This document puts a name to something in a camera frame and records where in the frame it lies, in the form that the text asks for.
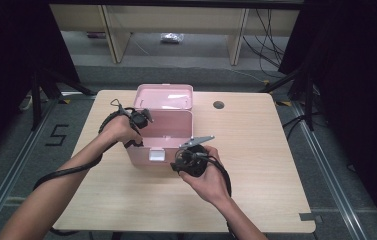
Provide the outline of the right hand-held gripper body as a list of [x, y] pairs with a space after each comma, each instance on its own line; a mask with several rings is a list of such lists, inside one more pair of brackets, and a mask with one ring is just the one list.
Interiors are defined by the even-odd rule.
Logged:
[[180, 165], [180, 171], [184, 171], [193, 177], [201, 176], [208, 164], [208, 152], [202, 143], [214, 139], [214, 136], [191, 137], [179, 146], [175, 154], [175, 163]]

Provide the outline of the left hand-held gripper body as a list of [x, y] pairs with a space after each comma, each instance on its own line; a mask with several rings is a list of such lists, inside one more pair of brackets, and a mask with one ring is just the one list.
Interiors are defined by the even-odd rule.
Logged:
[[123, 107], [119, 105], [119, 112], [129, 118], [130, 126], [134, 130], [139, 130], [153, 122], [153, 118], [148, 109], [135, 109], [133, 107]]

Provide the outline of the pink storage box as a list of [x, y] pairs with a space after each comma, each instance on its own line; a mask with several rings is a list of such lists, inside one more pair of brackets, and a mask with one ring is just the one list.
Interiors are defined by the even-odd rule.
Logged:
[[137, 113], [149, 110], [141, 124], [142, 146], [127, 153], [134, 165], [166, 166], [175, 159], [181, 144], [193, 136], [193, 87], [186, 84], [142, 84], [134, 100]]

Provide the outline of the person's left hand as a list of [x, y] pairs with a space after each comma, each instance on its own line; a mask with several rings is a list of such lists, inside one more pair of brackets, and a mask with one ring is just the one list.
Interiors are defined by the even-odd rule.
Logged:
[[134, 141], [141, 143], [142, 137], [131, 128], [129, 119], [126, 116], [117, 116], [107, 123], [98, 138], [108, 145], [112, 143], [128, 143]]

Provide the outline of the person's right hand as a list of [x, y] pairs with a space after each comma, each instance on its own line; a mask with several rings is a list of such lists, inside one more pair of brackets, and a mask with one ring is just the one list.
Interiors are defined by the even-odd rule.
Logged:
[[224, 206], [231, 200], [222, 173], [212, 163], [208, 164], [200, 177], [193, 177], [184, 171], [181, 171], [179, 176], [204, 201], [215, 207]]

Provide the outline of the clear plastic bag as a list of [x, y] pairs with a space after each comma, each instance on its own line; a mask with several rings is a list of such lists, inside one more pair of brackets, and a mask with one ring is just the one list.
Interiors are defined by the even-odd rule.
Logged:
[[181, 33], [162, 33], [160, 41], [168, 44], [179, 44], [184, 40], [184, 35]]

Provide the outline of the black metal stand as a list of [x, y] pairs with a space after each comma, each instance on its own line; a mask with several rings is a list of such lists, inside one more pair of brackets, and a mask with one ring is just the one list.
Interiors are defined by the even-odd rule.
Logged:
[[32, 109], [33, 109], [33, 123], [32, 129], [35, 130], [41, 123], [41, 92], [44, 92], [48, 99], [58, 100], [62, 97], [57, 83], [64, 83], [65, 85], [81, 92], [87, 96], [95, 96], [96, 92], [81, 85], [79, 78], [67, 78], [59, 72], [51, 69], [41, 67], [33, 72], [31, 77], [31, 93], [32, 93]]
[[302, 64], [275, 83], [266, 85], [264, 89], [260, 90], [260, 93], [270, 93], [289, 82], [292, 82], [292, 84], [287, 96], [290, 100], [294, 101], [299, 100], [301, 97], [304, 98], [305, 110], [304, 114], [300, 116], [300, 119], [305, 121], [310, 131], [313, 131], [313, 79], [307, 66]]

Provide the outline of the beige wooden desk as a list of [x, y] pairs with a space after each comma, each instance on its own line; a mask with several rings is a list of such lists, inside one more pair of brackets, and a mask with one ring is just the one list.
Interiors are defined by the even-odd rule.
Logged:
[[52, 4], [62, 31], [103, 32], [112, 61], [122, 61], [132, 33], [213, 34], [226, 37], [229, 61], [236, 65], [242, 37], [291, 35], [299, 12], [275, 9], [141, 7]]

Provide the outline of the grey tape patch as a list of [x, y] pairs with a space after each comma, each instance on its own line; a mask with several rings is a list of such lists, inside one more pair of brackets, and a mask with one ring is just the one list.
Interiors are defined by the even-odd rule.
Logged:
[[300, 213], [299, 217], [301, 221], [314, 221], [315, 223], [322, 222], [322, 217], [314, 213]]

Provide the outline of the black curtain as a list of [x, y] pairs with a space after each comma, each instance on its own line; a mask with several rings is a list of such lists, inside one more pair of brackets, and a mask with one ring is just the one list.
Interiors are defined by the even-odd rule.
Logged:
[[305, 60], [318, 32], [322, 41], [314, 84], [327, 120], [377, 207], [377, 0], [303, 0], [282, 73]]
[[0, 0], [0, 136], [43, 69], [79, 80], [49, 2]]

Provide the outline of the metal floor rail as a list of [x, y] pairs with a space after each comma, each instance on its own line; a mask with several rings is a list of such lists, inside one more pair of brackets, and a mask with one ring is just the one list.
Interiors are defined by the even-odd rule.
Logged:
[[29, 155], [32, 153], [40, 134], [43, 131], [45, 123], [53, 109], [57, 106], [57, 100], [49, 100], [41, 110], [41, 120], [35, 126], [30, 125], [30, 131], [25, 135], [24, 142], [18, 148], [18, 154], [13, 158], [7, 171], [4, 173], [0, 182], [0, 212], [7, 202], [9, 193], [15, 186], [23, 168], [25, 167]]
[[354, 211], [352, 204], [350, 203], [345, 191], [336, 177], [336, 174], [333, 171], [315, 132], [307, 124], [305, 111], [297, 102], [294, 102], [292, 106], [295, 115], [303, 118], [303, 123], [301, 124], [302, 132], [314, 155], [317, 165], [322, 172], [323, 178], [347, 227], [347, 230], [351, 235], [352, 240], [370, 240], [369, 236], [364, 231], [364, 227], [361, 224], [358, 215]]

